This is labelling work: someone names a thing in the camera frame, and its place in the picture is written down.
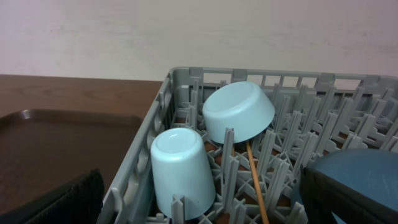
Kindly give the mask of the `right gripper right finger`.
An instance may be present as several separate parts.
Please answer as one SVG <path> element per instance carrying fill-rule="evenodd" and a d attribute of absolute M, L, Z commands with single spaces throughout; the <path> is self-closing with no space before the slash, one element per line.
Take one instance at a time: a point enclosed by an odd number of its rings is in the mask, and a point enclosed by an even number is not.
<path fill-rule="evenodd" d="M 300 195 L 309 223 L 397 223 L 397 211 L 310 167 L 301 168 Z"/>

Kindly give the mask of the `dark blue plate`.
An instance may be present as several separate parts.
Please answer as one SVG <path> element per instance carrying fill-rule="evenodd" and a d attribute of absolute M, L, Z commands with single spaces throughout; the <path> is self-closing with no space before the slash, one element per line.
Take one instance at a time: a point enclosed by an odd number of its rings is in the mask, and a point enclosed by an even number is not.
<path fill-rule="evenodd" d="M 345 149 L 323 156 L 310 167 L 397 211 L 397 153 Z"/>

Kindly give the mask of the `light blue cup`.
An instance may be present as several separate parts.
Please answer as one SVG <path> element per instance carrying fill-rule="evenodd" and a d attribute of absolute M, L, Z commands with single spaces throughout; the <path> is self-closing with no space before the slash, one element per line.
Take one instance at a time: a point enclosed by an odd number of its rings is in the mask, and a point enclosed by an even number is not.
<path fill-rule="evenodd" d="M 215 201 L 216 190 L 201 136 L 189 128 L 160 133 L 150 147 L 157 206 L 172 214 L 174 195 L 185 197 L 185 218 L 204 214 Z"/>

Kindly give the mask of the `light blue bowl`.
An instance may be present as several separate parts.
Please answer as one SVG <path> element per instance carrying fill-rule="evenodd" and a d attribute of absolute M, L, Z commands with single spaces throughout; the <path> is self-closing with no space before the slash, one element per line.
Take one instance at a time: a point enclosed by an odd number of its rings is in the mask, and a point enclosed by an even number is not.
<path fill-rule="evenodd" d="M 258 84 L 245 81 L 216 90 L 204 102 L 202 112 L 212 141 L 224 142 L 229 128 L 234 130 L 234 142 L 243 142 L 270 125 L 275 107 Z"/>

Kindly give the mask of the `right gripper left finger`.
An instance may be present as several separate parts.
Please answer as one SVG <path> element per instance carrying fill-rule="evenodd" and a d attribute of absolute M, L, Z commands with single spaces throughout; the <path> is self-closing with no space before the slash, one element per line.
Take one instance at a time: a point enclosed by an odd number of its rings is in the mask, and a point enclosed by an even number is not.
<path fill-rule="evenodd" d="M 103 176 L 99 169 L 93 169 L 1 215 L 1 223 L 96 223 L 103 195 Z"/>

